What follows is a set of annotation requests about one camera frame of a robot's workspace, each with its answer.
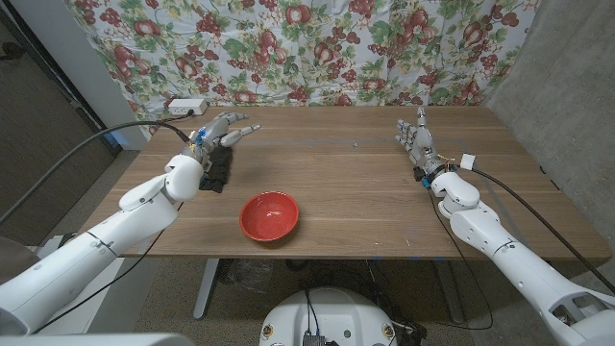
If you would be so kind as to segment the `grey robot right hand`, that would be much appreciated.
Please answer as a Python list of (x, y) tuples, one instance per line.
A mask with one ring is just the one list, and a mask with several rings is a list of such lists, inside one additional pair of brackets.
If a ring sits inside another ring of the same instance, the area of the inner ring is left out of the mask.
[(440, 157), (431, 132), (427, 128), (425, 109), (422, 106), (417, 109), (415, 125), (400, 119), (397, 123), (397, 130), (399, 133), (395, 139), (405, 148), (414, 165), (415, 180), (425, 181), (430, 185), (439, 174), (445, 172), (446, 163)]

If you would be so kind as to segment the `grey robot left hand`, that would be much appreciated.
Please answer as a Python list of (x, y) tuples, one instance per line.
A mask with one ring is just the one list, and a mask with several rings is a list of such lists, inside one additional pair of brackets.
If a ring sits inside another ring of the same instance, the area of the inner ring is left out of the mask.
[(239, 130), (230, 130), (235, 122), (248, 118), (248, 114), (234, 111), (217, 114), (205, 126), (190, 134), (188, 144), (182, 154), (195, 159), (205, 167), (216, 148), (232, 147), (245, 136), (260, 129), (259, 124), (253, 124)]

